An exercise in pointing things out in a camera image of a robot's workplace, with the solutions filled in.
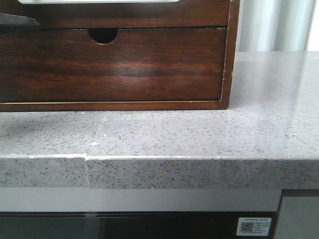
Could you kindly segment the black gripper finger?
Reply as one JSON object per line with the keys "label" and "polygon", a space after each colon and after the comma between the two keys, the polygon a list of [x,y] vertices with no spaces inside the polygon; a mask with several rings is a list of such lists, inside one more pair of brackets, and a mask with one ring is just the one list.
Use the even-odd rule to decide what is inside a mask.
{"label": "black gripper finger", "polygon": [[40,24],[33,18],[6,13],[0,14],[1,32],[32,31],[39,29]]}

